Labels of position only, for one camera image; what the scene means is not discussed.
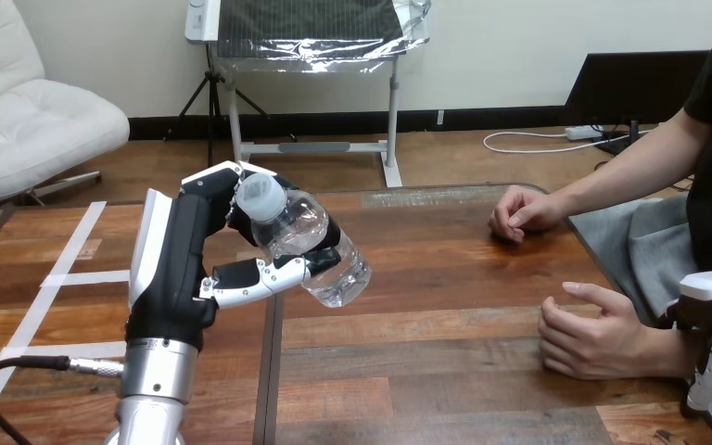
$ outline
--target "white chair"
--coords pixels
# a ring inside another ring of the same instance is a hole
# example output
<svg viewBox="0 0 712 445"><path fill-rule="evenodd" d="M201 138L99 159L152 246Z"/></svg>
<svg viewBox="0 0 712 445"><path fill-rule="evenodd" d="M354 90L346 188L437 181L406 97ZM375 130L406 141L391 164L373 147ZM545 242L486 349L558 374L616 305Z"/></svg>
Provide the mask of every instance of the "white chair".
<svg viewBox="0 0 712 445"><path fill-rule="evenodd" d="M45 69L12 0L0 0L0 201L47 193L100 177L87 173L34 188L122 146L124 113L105 99L44 79Z"/></svg>

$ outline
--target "white cable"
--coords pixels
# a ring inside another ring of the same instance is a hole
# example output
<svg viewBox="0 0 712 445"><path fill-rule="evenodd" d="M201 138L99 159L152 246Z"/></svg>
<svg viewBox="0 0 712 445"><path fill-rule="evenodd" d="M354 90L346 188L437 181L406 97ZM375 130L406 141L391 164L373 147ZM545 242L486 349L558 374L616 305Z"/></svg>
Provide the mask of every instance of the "white cable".
<svg viewBox="0 0 712 445"><path fill-rule="evenodd" d="M645 130L640 132L640 134L646 134L651 132L651 130ZM538 133L522 133L522 132L500 132L500 133L493 133L487 137L484 138L484 146L487 147L488 149L498 152L498 153L516 153L516 154L521 154L521 155L538 155L538 154L543 154L543 153L563 153L565 151L574 151L574 150L580 150L582 148L588 148L589 146L598 146L600 144L605 144L608 142L615 142L615 141L620 141L621 139L626 139L629 137L628 134L625 134L623 136L619 136L615 139L608 139L606 141L599 141L599 142L593 142L590 144L584 144L582 146L571 146L569 148L558 148L555 150L501 150L499 148L494 148L490 146L490 144L487 143L488 139L495 137L495 136L501 136L501 135L516 135L516 136L535 136L535 137L551 137L551 138L556 138L556 137L566 137L566 134L538 134Z"/></svg>

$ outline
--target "gray pants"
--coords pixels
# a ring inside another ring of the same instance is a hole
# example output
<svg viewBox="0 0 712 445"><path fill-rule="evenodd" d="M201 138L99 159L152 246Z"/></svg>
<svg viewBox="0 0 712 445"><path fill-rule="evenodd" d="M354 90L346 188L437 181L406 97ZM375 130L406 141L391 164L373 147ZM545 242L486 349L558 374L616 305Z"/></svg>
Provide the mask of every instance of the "gray pants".
<svg viewBox="0 0 712 445"><path fill-rule="evenodd" d="M571 218L605 272L638 312L660 315L698 272L686 218L686 195L644 199Z"/></svg>

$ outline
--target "tripod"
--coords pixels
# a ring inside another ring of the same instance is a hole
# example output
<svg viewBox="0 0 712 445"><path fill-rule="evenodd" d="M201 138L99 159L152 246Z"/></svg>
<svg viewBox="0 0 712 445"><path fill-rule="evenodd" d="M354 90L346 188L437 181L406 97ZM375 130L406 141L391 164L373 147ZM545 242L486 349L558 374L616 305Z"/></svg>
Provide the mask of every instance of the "tripod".
<svg viewBox="0 0 712 445"><path fill-rule="evenodd" d="M200 82L200 85L197 86L197 89L195 92L192 94L192 97L189 98L189 101L187 101L186 105L184 106L184 109L182 109L182 112L179 114L179 120L178 120L178 125L181 127L181 125L184 123L184 116L186 116L186 112L189 110L189 108L192 106L192 103L195 102L195 99L197 99L197 95L200 94L201 91L203 91L203 87L206 86L206 84L209 85L209 167L214 165L214 124L216 121L221 121L222 123L225 123L225 118L223 117L222 113L220 112L220 94L217 91L217 83L223 83L227 86L228 82L223 78L221 74L217 74L216 70L211 66L211 56L209 53L209 44L206 44L205 46L206 49L206 63L209 69L204 73L203 75L203 81ZM263 110L263 108L259 107L258 104L253 102L247 95L239 91L237 88L235 89L235 93L241 97L245 102L247 102L248 105L253 107L258 113L269 123L273 123L272 117ZM165 137L162 138L163 141L167 141L172 137L173 134L173 128L169 128L168 132L166 133ZM298 142L298 139L294 134L291 132L287 132L287 137L293 141L293 142Z"/></svg>

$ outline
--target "bottle cap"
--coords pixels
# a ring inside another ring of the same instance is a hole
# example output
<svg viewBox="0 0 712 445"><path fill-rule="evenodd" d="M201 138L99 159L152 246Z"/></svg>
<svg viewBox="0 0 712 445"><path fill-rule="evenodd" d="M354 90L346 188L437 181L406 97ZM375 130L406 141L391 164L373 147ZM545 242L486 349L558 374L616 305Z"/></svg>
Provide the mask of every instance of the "bottle cap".
<svg viewBox="0 0 712 445"><path fill-rule="evenodd" d="M254 173L241 183L235 202L252 221L259 223L277 217L285 208L285 189L266 173Z"/></svg>

